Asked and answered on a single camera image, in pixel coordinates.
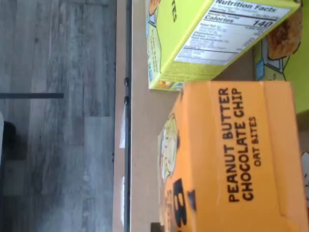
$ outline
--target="orange box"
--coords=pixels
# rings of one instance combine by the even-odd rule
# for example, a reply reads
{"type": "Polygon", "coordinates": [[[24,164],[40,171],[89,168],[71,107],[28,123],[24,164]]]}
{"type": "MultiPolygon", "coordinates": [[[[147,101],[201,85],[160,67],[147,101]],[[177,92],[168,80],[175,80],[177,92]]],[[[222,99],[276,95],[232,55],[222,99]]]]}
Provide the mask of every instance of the orange box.
{"type": "Polygon", "coordinates": [[[165,231],[308,231],[289,83],[189,83],[158,140],[165,231]]]}

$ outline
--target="cereal box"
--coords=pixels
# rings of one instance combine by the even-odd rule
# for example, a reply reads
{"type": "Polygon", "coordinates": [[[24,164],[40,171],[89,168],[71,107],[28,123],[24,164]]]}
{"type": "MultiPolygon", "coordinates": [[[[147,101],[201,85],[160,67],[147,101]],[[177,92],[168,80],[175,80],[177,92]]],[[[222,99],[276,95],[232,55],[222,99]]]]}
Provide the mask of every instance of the cereal box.
{"type": "Polygon", "coordinates": [[[254,47],[257,80],[290,81],[294,90],[297,121],[309,127],[309,2],[254,47]]]}
{"type": "Polygon", "coordinates": [[[294,0],[146,0],[149,88],[213,79],[298,7],[294,0]]]}
{"type": "Polygon", "coordinates": [[[307,232],[299,154],[288,82],[186,84],[158,137],[160,223],[307,232]]]}

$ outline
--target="cookie image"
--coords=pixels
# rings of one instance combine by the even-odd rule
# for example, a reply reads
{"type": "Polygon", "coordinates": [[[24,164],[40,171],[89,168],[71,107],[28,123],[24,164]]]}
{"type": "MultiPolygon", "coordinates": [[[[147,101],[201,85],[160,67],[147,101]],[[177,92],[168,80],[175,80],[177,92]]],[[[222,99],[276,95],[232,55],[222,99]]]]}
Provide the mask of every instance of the cookie image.
{"type": "Polygon", "coordinates": [[[268,57],[272,60],[292,55],[302,37],[302,7],[271,31],[268,36],[268,57]]]}
{"type": "Polygon", "coordinates": [[[161,0],[150,0],[149,2],[149,14],[152,15],[156,8],[158,7],[158,5],[160,4],[161,0]]]}

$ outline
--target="gray wood plank floor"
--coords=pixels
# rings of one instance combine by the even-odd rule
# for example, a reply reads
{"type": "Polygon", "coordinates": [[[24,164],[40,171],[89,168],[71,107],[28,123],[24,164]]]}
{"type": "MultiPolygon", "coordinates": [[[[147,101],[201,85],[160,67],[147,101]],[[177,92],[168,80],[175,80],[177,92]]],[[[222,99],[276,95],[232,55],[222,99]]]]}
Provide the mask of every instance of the gray wood plank floor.
{"type": "Polygon", "coordinates": [[[116,0],[0,0],[4,232],[111,232],[116,0]]]}

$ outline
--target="nutrition facts label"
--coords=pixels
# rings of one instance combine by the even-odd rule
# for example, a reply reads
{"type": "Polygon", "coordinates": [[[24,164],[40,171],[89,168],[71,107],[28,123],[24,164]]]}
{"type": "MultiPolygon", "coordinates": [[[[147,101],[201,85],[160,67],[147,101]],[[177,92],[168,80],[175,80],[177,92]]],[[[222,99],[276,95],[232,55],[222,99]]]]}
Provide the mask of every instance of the nutrition facts label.
{"type": "Polygon", "coordinates": [[[226,65],[289,11],[245,1],[215,0],[175,61],[226,65]]]}

